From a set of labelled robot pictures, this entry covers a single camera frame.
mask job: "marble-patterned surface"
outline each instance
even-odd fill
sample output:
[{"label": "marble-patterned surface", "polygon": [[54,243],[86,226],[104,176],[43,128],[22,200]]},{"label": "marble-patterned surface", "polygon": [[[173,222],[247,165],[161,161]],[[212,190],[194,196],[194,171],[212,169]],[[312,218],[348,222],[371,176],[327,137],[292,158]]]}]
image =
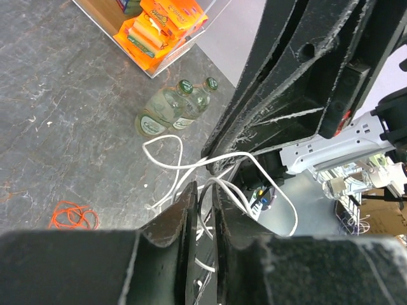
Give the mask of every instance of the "marble-patterned surface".
[{"label": "marble-patterned surface", "polygon": [[[191,163],[233,86],[197,47],[149,79],[70,1],[0,0],[0,10],[0,233],[46,228],[60,200],[92,207],[102,229],[146,223],[154,214],[144,205],[175,173],[143,154],[137,111],[163,86],[217,78],[204,118],[180,134]],[[175,141],[151,149],[176,162]]]}]

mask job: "orange string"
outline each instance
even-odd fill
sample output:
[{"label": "orange string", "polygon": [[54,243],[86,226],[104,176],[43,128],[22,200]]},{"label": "orange string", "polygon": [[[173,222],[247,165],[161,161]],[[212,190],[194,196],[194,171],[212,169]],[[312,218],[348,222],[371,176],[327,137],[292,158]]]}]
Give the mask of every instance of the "orange string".
[{"label": "orange string", "polygon": [[[61,208],[61,205],[67,205],[67,208]],[[94,230],[97,229],[99,226],[99,217],[97,216],[96,212],[93,210],[86,210],[89,208],[88,206],[80,207],[76,203],[62,200],[58,202],[57,206],[55,207],[50,224],[48,228],[55,226],[57,229],[76,229],[82,228],[86,230]],[[70,224],[63,224],[57,218],[58,216],[66,214],[67,220]],[[90,225],[89,220],[86,218],[86,214],[92,214],[95,218],[95,223],[93,226]]]}]

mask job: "scratched table surface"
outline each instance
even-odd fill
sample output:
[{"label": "scratched table surface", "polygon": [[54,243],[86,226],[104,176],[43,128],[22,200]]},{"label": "scratched table surface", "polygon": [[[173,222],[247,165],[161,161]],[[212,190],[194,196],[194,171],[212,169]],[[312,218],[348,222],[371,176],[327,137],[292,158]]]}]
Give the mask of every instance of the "scratched table surface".
[{"label": "scratched table surface", "polygon": [[[198,47],[149,79],[70,1],[0,0],[0,11],[0,233],[46,228],[60,200],[90,206],[101,229],[145,224],[154,217],[145,204],[175,173],[145,157],[137,111],[164,86],[215,77],[209,109],[179,134],[192,163],[233,86]],[[174,140],[151,150],[176,163]]]}]

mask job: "green bottle cap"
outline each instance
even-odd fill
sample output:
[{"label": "green bottle cap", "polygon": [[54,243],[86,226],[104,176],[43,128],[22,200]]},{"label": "green bottle cap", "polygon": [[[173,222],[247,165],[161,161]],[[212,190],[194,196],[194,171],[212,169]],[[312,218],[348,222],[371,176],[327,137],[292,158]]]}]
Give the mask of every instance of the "green bottle cap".
[{"label": "green bottle cap", "polygon": [[183,79],[182,81],[179,82],[179,87],[181,90],[187,94],[192,93],[193,87],[192,84],[187,81],[186,79]]},{"label": "green bottle cap", "polygon": [[214,78],[207,78],[206,79],[206,84],[208,85],[208,87],[212,90],[216,90],[217,89],[217,81]]}]

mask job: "brown cardboard box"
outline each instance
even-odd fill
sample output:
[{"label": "brown cardboard box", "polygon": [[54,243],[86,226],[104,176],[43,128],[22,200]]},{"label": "brown cardboard box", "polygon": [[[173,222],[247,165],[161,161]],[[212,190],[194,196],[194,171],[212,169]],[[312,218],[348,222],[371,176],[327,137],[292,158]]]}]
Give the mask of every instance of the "brown cardboard box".
[{"label": "brown cardboard box", "polygon": [[[372,190],[369,194],[382,195],[382,190]],[[370,224],[370,234],[407,234],[407,208],[400,211],[397,202],[384,200],[363,200],[359,207],[361,218],[370,215],[365,221]]]}]

